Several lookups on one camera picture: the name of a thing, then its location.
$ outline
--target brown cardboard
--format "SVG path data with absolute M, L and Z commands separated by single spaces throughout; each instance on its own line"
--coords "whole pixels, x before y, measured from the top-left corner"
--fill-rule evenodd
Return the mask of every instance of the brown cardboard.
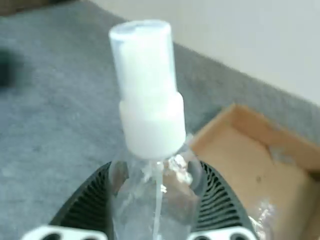
M 275 240 L 320 237 L 320 183 L 311 177 L 320 172 L 318 146 L 241 105 L 209 122 L 191 146 L 221 173 L 248 214 L 263 200 L 275 205 Z

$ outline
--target spray bottle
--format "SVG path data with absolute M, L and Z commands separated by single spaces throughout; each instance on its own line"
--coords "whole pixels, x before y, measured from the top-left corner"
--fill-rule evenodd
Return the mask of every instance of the spray bottle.
M 126 149 L 110 166 L 118 240 L 185 240 L 203 194 L 203 170 L 185 144 L 171 26 L 123 23 L 109 32 Z

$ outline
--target white spray nozzle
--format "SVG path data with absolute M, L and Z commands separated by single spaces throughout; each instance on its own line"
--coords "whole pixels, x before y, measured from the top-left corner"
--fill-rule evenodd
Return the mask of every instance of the white spray nozzle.
M 186 139 L 171 27 L 160 20 L 133 21 L 115 26 L 109 37 L 127 147 L 142 159 L 167 158 Z

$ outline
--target white wall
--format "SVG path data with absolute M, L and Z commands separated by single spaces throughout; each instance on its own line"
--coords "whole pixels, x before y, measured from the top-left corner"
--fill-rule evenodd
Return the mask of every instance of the white wall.
M 172 24 L 181 45 L 320 105 L 320 0 L 92 0 Z

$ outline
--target gray carpet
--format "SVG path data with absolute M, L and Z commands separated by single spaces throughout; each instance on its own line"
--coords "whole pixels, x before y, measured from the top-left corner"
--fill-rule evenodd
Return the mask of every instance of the gray carpet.
M 0 48 L 19 61 L 0 92 L 0 239 L 51 220 L 73 191 L 122 149 L 108 31 L 122 20 L 88 2 L 0 18 Z M 175 46 L 186 125 L 249 105 L 320 143 L 320 109 Z

